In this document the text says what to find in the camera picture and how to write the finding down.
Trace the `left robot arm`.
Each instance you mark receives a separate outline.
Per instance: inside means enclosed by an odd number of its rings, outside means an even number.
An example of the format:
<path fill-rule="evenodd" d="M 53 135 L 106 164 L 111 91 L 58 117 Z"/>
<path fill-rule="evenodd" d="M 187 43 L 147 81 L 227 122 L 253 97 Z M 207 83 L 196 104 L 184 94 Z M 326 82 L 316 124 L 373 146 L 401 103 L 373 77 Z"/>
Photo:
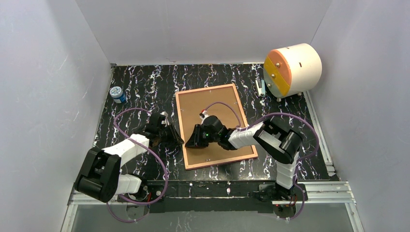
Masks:
<path fill-rule="evenodd" d="M 74 189 L 103 203 L 116 195 L 137 194 L 143 181 L 132 174 L 122 174 L 121 168 L 161 143 L 174 146 L 184 143 L 165 112 L 151 114 L 144 126 L 116 145 L 103 149 L 91 148 L 80 168 Z"/>

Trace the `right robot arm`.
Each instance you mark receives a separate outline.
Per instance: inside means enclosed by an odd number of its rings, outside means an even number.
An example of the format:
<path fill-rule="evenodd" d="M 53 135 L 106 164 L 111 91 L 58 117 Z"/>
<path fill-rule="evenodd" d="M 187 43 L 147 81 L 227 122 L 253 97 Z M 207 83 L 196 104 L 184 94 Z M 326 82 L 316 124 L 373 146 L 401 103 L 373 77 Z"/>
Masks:
<path fill-rule="evenodd" d="M 273 190 L 259 191 L 260 200 L 291 200 L 295 195 L 296 166 L 303 139 L 291 129 L 281 127 L 267 118 L 246 128 L 227 128 L 216 116 L 205 116 L 194 126 L 187 148 L 205 148 L 217 143 L 225 150 L 260 145 L 277 162 L 277 177 Z"/>

